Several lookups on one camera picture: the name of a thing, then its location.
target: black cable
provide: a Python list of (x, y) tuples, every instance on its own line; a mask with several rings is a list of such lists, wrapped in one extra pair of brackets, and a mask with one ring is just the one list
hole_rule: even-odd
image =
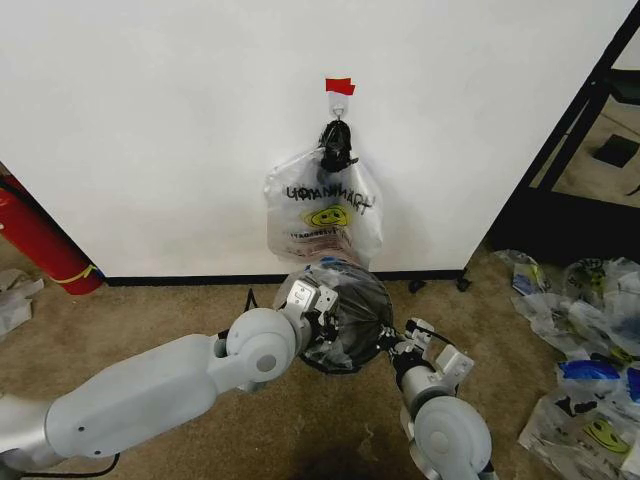
[(447, 337), (445, 337), (444, 335), (440, 335), (439, 333), (434, 332), (433, 330), (427, 330), (427, 329), (421, 329), (424, 333), (426, 333), (427, 335), (430, 335), (432, 337), (436, 337), (438, 340), (442, 340), (444, 343), (448, 343), (449, 345), (451, 345), (452, 347), (458, 348), (456, 347), (456, 345), (449, 340)]
[(258, 302), (256, 302), (256, 297), (253, 294), (253, 288), (250, 288), (247, 292), (247, 303), (244, 304), (244, 311), (248, 312), (252, 305), (253, 308), (258, 308)]
[(103, 477), (116, 468), (120, 461), (120, 454), (116, 453), (113, 457), (113, 462), (104, 470), (99, 472), (89, 473), (55, 473), (55, 472), (20, 472), (20, 478), (97, 478)]

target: brown carpet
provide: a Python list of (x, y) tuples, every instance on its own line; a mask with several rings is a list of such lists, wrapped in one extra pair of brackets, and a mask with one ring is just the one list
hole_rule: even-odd
[[(0, 270), (40, 273), (0, 240)], [(560, 359), (509, 301), (508, 269), (483, 247), (460, 293), (429, 282), (415, 295), (388, 282), (396, 326), (410, 316), (432, 323), (475, 359), (460, 390), (484, 416), (501, 479), (557, 478), (517, 445), (535, 402), (555, 384)], [(0, 390), (55, 398), (100, 369), (189, 333), (214, 334), (242, 312), (246, 285), (101, 287), (72, 297), (49, 280), (34, 318), (0, 343)], [(269, 306), (276, 285), (254, 287)], [(221, 396), (202, 417), (125, 452), (110, 479), (420, 479), (399, 425), (394, 372), (380, 355), (360, 373), (331, 377), (296, 360), (265, 390)], [(58, 470), (99, 469), (69, 460)]]

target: yellow label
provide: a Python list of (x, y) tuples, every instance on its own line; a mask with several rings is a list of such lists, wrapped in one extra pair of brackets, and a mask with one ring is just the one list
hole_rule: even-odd
[(341, 205), (331, 205), (324, 210), (311, 212), (304, 217), (304, 221), (310, 227), (331, 227), (349, 225), (349, 214)]

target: fire extinguisher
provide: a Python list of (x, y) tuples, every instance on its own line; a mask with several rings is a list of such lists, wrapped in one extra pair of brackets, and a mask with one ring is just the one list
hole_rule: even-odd
[(0, 233), (72, 295), (102, 284), (98, 269), (11, 175), (0, 177)]

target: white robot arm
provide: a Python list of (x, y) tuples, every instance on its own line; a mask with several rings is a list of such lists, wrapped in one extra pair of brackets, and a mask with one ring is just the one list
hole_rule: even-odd
[[(0, 394), (0, 480), (69, 457), (112, 456), (203, 414), (226, 391), (260, 388), (309, 344), (308, 318), (328, 324), (337, 300), (297, 280), (280, 310), (249, 310), (228, 332), (188, 335), (116, 363), (52, 403)], [(424, 340), (381, 335), (405, 397), (412, 456), (429, 479), (475, 480), (489, 460), (489, 432), (471, 406), (447, 396), (473, 362), (451, 347), (442, 368), (425, 370), (416, 360)]]

